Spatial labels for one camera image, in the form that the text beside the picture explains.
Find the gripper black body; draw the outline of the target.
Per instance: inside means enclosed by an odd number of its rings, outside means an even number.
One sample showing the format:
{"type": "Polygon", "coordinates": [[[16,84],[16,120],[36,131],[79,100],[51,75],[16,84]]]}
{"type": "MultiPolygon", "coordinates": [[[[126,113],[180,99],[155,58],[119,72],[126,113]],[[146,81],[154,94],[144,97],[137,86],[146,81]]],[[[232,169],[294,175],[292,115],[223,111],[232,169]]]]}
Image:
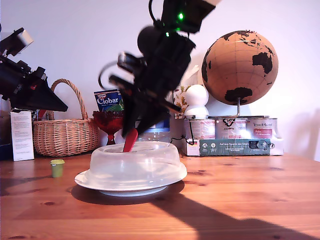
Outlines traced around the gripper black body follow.
{"type": "Polygon", "coordinates": [[[0,94],[12,105],[37,105],[47,94],[47,76],[43,67],[32,71],[22,60],[0,57],[0,94]]]}
{"type": "Polygon", "coordinates": [[[179,85],[185,68],[170,66],[167,62],[147,64],[144,59],[119,59],[117,66],[133,75],[129,82],[111,74],[109,82],[117,86],[124,98],[126,110],[131,112],[180,112],[181,108],[166,99],[179,85]]]}

